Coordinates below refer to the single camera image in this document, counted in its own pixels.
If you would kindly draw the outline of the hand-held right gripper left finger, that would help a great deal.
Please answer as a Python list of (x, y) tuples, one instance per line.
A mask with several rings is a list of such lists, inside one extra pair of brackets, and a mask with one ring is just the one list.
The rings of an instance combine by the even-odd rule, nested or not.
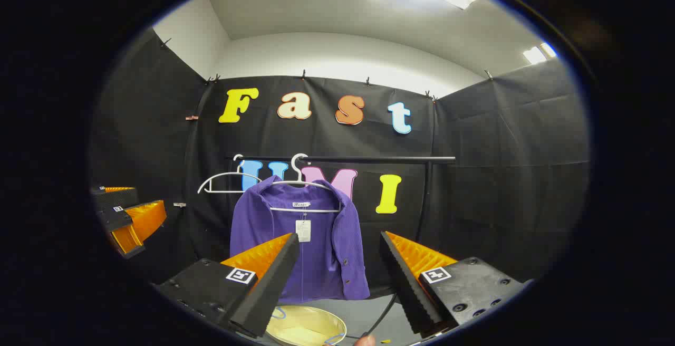
[(195, 318), (224, 331), (263, 336), (300, 255), (288, 233), (222, 262), (202, 258), (155, 290)]

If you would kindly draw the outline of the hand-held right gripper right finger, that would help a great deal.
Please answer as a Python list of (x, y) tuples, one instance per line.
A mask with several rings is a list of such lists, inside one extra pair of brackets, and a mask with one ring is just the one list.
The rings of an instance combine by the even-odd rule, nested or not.
[(477, 257), (454, 259), (382, 232), (379, 249), (414, 333), (432, 336), (491, 314), (529, 286)]

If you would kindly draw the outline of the beige laundry hamper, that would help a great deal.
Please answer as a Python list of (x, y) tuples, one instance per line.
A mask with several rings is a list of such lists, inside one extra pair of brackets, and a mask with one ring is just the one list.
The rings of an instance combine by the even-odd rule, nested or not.
[(345, 322), (331, 312), (299, 305), (277, 306), (266, 334), (282, 346), (335, 346), (345, 339)]

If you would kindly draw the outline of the purple jacket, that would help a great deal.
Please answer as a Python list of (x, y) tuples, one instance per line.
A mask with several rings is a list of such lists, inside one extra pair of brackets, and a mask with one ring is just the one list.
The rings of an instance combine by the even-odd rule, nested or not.
[(300, 254), (281, 303), (370, 296), (359, 214), (344, 192), (325, 180), (299, 187), (278, 176), (253, 185), (234, 207), (230, 255), (289, 233), (297, 234)]

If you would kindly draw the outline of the white plastic hanger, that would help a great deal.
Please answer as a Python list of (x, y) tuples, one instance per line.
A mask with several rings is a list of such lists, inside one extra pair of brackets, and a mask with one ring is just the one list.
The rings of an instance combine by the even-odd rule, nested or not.
[(218, 173), (216, 175), (211, 175), (209, 178), (206, 178), (201, 185), (197, 188), (196, 192), (198, 194), (200, 193), (209, 193), (209, 194), (240, 194), (244, 193), (246, 191), (246, 188), (239, 187), (239, 189), (236, 188), (214, 188), (214, 183), (217, 179), (220, 178), (229, 178), (229, 177), (248, 177), (253, 180), (255, 180), (254, 185), (258, 182), (261, 182), (262, 179), (258, 178), (257, 175), (251, 175), (249, 173), (246, 173), (243, 171), (243, 167), (246, 163), (246, 159), (244, 158), (243, 154), (234, 154), (232, 161), (234, 161), (236, 165), (236, 170), (235, 171), (225, 171), (222, 173)]
[[(304, 185), (304, 186), (314, 186), (318, 188), (323, 188), (325, 190), (330, 191), (329, 187), (326, 187), (325, 185), (321, 185), (315, 182), (311, 181), (305, 181), (303, 180), (303, 173), (301, 169), (296, 165), (297, 161), (301, 158), (308, 158), (308, 155), (305, 153), (297, 153), (292, 158), (290, 159), (290, 166), (292, 169), (297, 173), (297, 179), (296, 180), (280, 180), (280, 181), (275, 181), (272, 183), (272, 185)], [(310, 206), (297, 206), (297, 207), (270, 207), (270, 210), (272, 211), (277, 211), (277, 212), (297, 212), (297, 213), (320, 213), (320, 214), (327, 214), (327, 213), (340, 213), (342, 209), (342, 206), (340, 206), (337, 209), (311, 209)]]

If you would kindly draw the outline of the row of black clips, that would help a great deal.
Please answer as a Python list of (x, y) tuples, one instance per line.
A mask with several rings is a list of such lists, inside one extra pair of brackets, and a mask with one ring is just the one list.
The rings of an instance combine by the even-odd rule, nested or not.
[(483, 81), (479, 74), (410, 46), (347, 34), (270, 34), (221, 45), (172, 38), (168, 48), (205, 79), (305, 75), (436, 98)]

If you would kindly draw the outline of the small ceiling light panel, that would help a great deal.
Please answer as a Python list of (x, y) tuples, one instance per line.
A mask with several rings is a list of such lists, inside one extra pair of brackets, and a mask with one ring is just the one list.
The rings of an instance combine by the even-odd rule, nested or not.
[(557, 53), (548, 43), (541, 43), (523, 51), (523, 56), (530, 64), (535, 65), (556, 58)]

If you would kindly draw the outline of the black clothes rail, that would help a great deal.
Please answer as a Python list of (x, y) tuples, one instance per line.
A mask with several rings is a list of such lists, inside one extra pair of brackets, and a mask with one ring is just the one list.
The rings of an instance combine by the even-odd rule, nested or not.
[[(251, 156), (245, 157), (246, 161), (272, 161), (284, 162), (290, 166), (290, 159), (292, 157), (264, 157)], [(308, 158), (301, 158), (296, 165), (301, 169), (304, 166), (310, 166), (312, 163), (332, 163), (332, 164), (414, 164), (424, 166), (424, 185), (422, 195), (422, 207), (420, 209), (419, 225), (415, 233), (415, 241), (420, 240), (422, 227), (428, 220), (431, 212), (431, 181), (434, 166), (437, 164), (456, 164), (455, 157), (410, 157), (410, 156), (394, 156), (394, 157), (340, 157), (340, 156), (308, 156)]]

